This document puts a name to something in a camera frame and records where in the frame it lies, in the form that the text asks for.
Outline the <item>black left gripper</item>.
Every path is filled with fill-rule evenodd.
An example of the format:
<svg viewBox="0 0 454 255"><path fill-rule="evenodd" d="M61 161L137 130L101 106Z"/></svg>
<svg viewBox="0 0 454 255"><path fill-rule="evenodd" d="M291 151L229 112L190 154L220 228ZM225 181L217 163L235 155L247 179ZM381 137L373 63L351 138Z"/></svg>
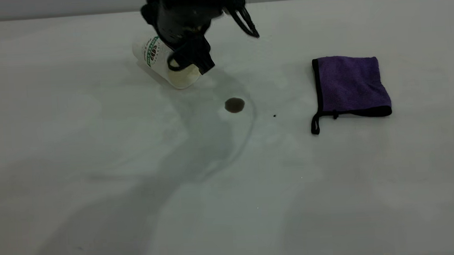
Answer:
<svg viewBox="0 0 454 255"><path fill-rule="evenodd" d="M245 0L146 0L140 12L160 39L175 49L167 58L170 71L183 71L193 64L205 75L215 66L204 36L211 21L228 14L248 33L245 4Z"/></svg>

